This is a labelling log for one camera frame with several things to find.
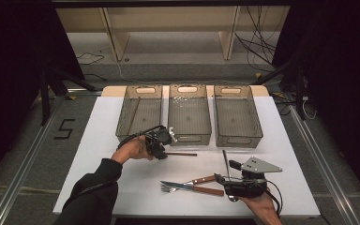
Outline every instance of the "plastic storage bin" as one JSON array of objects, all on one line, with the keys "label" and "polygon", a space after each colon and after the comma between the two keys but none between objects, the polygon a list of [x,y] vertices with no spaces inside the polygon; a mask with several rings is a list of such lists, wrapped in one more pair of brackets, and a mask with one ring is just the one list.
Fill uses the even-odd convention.
[{"label": "plastic storage bin", "polygon": [[250,86],[215,86],[216,146],[256,148],[263,137]]},{"label": "plastic storage bin", "polygon": [[162,86],[128,86],[115,135],[119,141],[161,125]]},{"label": "plastic storage bin", "polygon": [[208,145],[212,128],[204,84],[171,84],[168,128],[176,145]]}]

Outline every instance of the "table surface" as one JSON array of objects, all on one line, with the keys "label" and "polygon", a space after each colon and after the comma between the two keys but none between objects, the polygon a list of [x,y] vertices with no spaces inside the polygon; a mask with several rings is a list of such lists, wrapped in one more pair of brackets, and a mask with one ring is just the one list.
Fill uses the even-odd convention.
[{"label": "table surface", "polygon": [[[161,180],[184,183],[213,173],[227,175],[222,154],[226,149],[228,160],[245,162],[256,157],[282,168],[283,172],[266,173],[283,198],[283,217],[315,218],[320,212],[315,203],[293,148],[281,122],[274,100],[264,93],[265,88],[252,88],[262,126],[263,138],[255,149],[218,148],[215,144],[213,111],[213,86],[207,86],[212,136],[207,146],[169,146],[167,152],[197,153],[197,157],[168,156],[164,160],[129,160],[118,181],[119,194],[113,209],[116,217],[129,218],[250,218],[252,212],[242,202],[230,202],[227,196],[217,197],[190,191],[173,193],[160,191]],[[115,137],[121,112],[125,87],[109,87],[98,97],[89,122],[82,136],[77,154],[53,212],[60,214],[74,184],[86,173],[92,173],[102,158],[109,158],[119,141]],[[163,88],[162,124],[168,119],[169,86]],[[240,177],[237,170],[230,170],[232,177]],[[268,185],[274,196],[278,191]],[[208,188],[223,187],[212,182]]]}]

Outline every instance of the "robotic hand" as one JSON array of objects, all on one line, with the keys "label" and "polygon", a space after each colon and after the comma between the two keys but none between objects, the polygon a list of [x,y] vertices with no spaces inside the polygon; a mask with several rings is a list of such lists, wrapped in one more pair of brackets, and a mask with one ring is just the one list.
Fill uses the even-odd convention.
[{"label": "robotic hand", "polygon": [[234,196],[246,198],[261,196],[267,190],[267,180],[265,179],[264,173],[282,172],[281,168],[256,157],[251,157],[244,164],[234,160],[230,160],[229,162],[230,167],[241,171],[242,178],[223,177],[215,173],[215,179],[219,184],[224,186],[226,194],[233,202],[237,201]]},{"label": "robotic hand", "polygon": [[141,135],[145,136],[145,145],[147,150],[157,159],[164,159],[168,157],[165,153],[163,145],[170,144],[172,141],[177,142],[171,128],[168,130],[166,127],[159,125],[126,137],[119,143],[117,149],[122,147],[122,145],[131,139]]}]

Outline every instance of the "utensil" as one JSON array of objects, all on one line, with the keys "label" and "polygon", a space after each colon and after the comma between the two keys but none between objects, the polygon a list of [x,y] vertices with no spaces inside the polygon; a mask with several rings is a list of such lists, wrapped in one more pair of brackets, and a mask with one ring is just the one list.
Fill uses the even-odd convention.
[{"label": "utensil", "polygon": [[197,181],[197,183],[195,183],[195,181],[197,181],[197,180],[193,180],[193,181],[187,182],[185,184],[161,181],[161,183],[163,184],[163,185],[161,185],[161,190],[164,192],[173,192],[173,191],[176,191],[177,189],[184,189],[184,190],[192,190],[192,191],[196,191],[196,192],[218,195],[218,196],[224,195],[223,190],[213,189],[213,188],[208,188],[208,187],[198,187],[198,186],[194,185],[194,184],[205,183],[206,181],[202,181],[202,182]]},{"label": "utensil", "polygon": [[[211,176],[205,176],[205,177],[202,177],[202,178],[198,178],[198,179],[193,179],[191,181],[188,181],[186,183],[183,183],[183,185],[198,185],[198,184],[202,184],[202,183],[208,183],[208,182],[211,182],[211,181],[214,181],[215,180],[215,176],[214,175],[211,175]],[[176,191],[178,188],[176,187],[169,187],[169,186],[165,186],[165,185],[160,185],[160,189],[163,191],[163,192],[174,192]]]},{"label": "utensil", "polygon": [[196,153],[166,153],[168,156],[185,156],[185,157],[196,157],[198,154]]},{"label": "utensil", "polygon": [[[231,181],[231,174],[230,174],[230,169],[229,169],[229,160],[227,159],[227,153],[226,153],[226,150],[224,150],[224,149],[223,149],[223,156],[224,156],[224,161],[226,162],[227,174],[229,175],[229,180]],[[233,195],[228,195],[228,198],[233,203],[238,201],[238,199]]]}]

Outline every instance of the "tool handle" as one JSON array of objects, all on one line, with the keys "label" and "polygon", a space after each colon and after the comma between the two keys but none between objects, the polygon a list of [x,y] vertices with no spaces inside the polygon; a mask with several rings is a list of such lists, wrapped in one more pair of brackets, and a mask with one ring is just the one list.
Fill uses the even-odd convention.
[{"label": "tool handle", "polygon": [[220,190],[220,189],[212,189],[212,188],[208,188],[208,187],[194,186],[194,191],[198,191],[198,192],[206,193],[206,194],[224,196],[224,190]]},{"label": "tool handle", "polygon": [[196,157],[198,154],[196,153],[166,153],[166,155],[172,155],[172,156],[186,156],[186,157]]},{"label": "tool handle", "polygon": [[214,175],[205,176],[205,177],[203,177],[203,178],[193,179],[193,180],[192,180],[192,184],[198,185],[198,184],[201,184],[201,183],[207,183],[207,182],[211,182],[211,181],[214,181],[214,180],[215,180],[215,176],[214,176]]}]

